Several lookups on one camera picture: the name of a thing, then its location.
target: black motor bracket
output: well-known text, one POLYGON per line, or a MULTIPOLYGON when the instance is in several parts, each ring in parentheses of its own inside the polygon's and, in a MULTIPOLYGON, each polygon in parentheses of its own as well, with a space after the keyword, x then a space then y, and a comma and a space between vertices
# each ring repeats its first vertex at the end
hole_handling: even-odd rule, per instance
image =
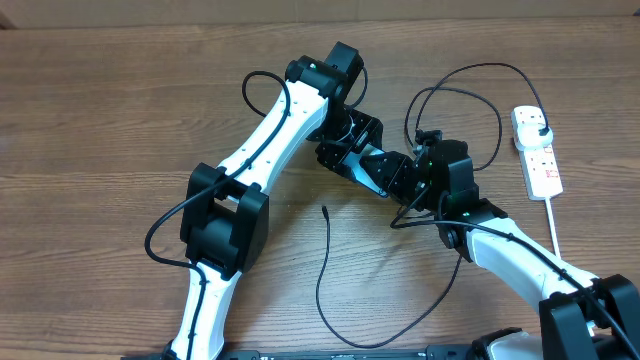
POLYGON ((367 145, 382 148, 382 123, 357 110, 348 110, 350 128, 340 141, 324 140, 316 148, 318 162, 336 174, 357 182, 353 169, 346 164, 350 154, 360 154, 367 145))
POLYGON ((309 135, 311 141, 338 140, 349 132, 351 120, 344 101, 356 82, 364 61, 358 50, 337 42, 329 56, 319 61, 302 56, 289 63, 285 79, 303 83, 318 89, 318 95, 329 99, 329 109, 324 123, 309 135))
MULTIPOLYGON (((226 176, 224 168, 200 163, 191 173, 187 199, 226 176)), ((186 257, 192 263, 206 261, 223 280, 251 269, 268 233, 269 196, 261 193, 257 184, 247 186, 235 179, 187 205, 180 227, 180 239, 187 244, 186 257), (220 204, 227 197, 238 200, 235 212, 220 204)))

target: white arm segment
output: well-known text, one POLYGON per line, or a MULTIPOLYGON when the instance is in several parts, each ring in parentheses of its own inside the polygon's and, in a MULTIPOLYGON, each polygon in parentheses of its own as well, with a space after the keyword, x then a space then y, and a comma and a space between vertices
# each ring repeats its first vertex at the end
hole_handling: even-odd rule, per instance
MULTIPOLYGON (((204 263, 198 263, 198 267, 204 271, 208 282, 196 322, 196 336, 193 338, 190 360, 212 360, 222 351, 224 321, 227 318, 233 290, 242 274, 237 272, 229 281, 224 281, 220 279, 218 271, 204 263)), ((191 320, 200 296, 200 275, 195 270, 189 270, 189 275, 189 295, 182 316, 182 325, 178 336, 171 343, 171 350, 180 360, 187 358, 191 320)))
MULTIPOLYGON (((300 144, 313 130, 322 125, 329 107, 329 100, 319 96, 317 89, 301 81, 295 83, 287 81, 286 85, 291 95, 290 116, 251 167, 236 177, 236 180, 245 185, 259 184, 260 191, 264 194, 269 194, 276 178, 300 144)), ((226 168, 226 174, 231 174, 242 166, 242 163, 264 143, 280 122, 285 105, 286 98, 284 91, 282 91, 276 104, 249 139, 230 157, 220 163, 219 166, 226 168)), ((229 281, 224 281, 220 279, 220 273, 216 270, 203 263, 197 265, 204 271, 208 283, 198 314, 196 336, 193 338, 190 360, 212 360, 222 351, 224 322, 229 311, 233 290, 241 273, 238 272, 229 281)), ((191 321, 200 295, 200 275, 194 270, 190 270, 190 277, 189 295, 182 325, 178 336, 171 344, 171 350, 180 360, 187 358, 191 321)))
MULTIPOLYGON (((479 225, 504 233, 512 233, 522 239, 544 256, 553 261, 584 287, 593 285, 594 274, 580 270, 558 259, 544 247, 533 241, 511 219, 494 218, 479 225)), ((538 312, 538 303, 549 298, 555 292, 572 293, 576 288, 561 280, 549 266, 543 263, 527 249, 513 241, 474 229, 467 233, 467 247, 471 259, 481 268, 485 268, 507 283, 520 297, 538 312)))
MULTIPOLYGON (((300 144, 313 130, 322 125, 329 107, 329 99, 318 95, 316 88, 302 81, 295 83, 287 81, 286 84, 291 95, 290 116, 269 146, 256 158, 251 168, 236 178, 245 185, 259 184, 262 188, 260 191, 267 195, 271 192, 276 178, 300 144)), ((276 104, 249 139, 230 157, 220 163, 219 166, 224 166, 227 169, 227 175, 237 170, 273 132, 282 118, 285 104, 284 91, 282 91, 276 104)))

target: extension socket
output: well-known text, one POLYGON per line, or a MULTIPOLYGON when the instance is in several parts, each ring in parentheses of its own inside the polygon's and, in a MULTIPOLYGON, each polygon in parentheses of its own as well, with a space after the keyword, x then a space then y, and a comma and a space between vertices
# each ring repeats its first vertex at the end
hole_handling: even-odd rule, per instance
POLYGON ((518 106, 511 112, 513 140, 520 151, 551 145, 553 131, 540 135, 546 122, 540 108, 535 106, 518 106))
POLYGON ((540 108, 518 106, 511 112, 513 140, 520 154, 524 182, 531 200, 550 199, 562 192, 562 182, 551 141, 553 132, 540 136, 545 126, 540 108))
POLYGON ((551 199, 562 193, 558 163, 551 145, 519 153, 529 199, 551 199))

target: black cable end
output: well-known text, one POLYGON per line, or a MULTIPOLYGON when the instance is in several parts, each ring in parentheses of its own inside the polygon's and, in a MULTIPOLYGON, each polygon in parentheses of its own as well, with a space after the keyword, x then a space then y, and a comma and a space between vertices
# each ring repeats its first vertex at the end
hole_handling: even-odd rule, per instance
POLYGON ((329 221, 329 211, 327 210, 327 207, 322 205, 322 215, 324 215, 324 219, 329 221))

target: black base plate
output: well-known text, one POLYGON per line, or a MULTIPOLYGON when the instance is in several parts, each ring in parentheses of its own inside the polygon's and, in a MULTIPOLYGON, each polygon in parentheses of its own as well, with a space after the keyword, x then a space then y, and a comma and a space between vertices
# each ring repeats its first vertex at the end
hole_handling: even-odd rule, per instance
MULTIPOLYGON (((223 352, 217 360, 466 360, 469 345, 430 345, 424 350, 344 350, 259 353, 223 352)), ((122 360, 162 360, 160 354, 122 360)))

